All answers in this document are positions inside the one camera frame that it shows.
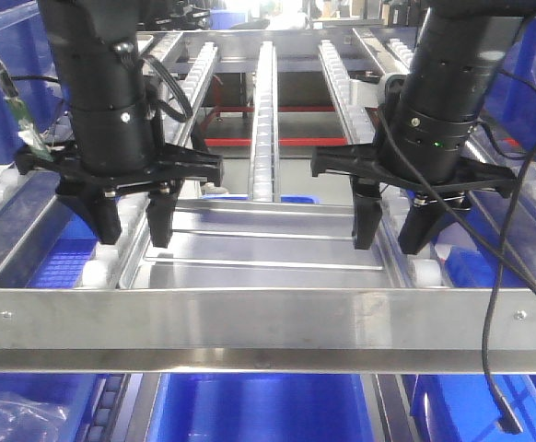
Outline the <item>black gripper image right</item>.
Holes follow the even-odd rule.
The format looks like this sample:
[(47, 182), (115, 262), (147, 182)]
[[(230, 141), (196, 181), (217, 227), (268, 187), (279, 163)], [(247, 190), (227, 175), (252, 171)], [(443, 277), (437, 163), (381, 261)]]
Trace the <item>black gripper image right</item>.
[[(436, 198), (427, 195), (429, 190), (421, 181), (405, 180), (383, 168), (376, 159), (373, 145), (315, 147), (310, 167), (313, 177), (330, 172), (355, 176), (350, 178), (350, 185), (354, 205), (352, 236), (356, 250), (370, 249), (382, 218), (379, 184), (366, 183), (363, 179), (417, 192), (398, 237), (404, 254), (418, 254), (443, 229), (456, 223), (456, 219)], [(507, 167), (460, 157), (452, 178), (429, 187), (438, 194), (486, 190), (508, 198), (515, 184), (516, 175)]]

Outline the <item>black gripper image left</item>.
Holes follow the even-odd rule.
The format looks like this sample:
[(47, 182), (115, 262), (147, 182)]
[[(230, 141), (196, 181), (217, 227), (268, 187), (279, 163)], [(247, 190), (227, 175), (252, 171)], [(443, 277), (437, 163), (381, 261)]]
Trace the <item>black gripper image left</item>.
[(113, 198), (148, 192), (146, 216), (150, 238), (154, 247), (166, 248), (173, 232), (172, 219), (182, 180), (218, 185), (223, 177), (221, 156), (172, 144), (162, 147), (150, 165), (122, 175), (99, 176), (87, 170), (73, 141), (58, 146), (51, 155), (51, 160), (42, 159), (25, 145), (17, 151), (15, 164), (22, 175), (34, 169), (57, 173), (58, 201), (78, 215), (105, 245), (115, 244), (122, 233)]

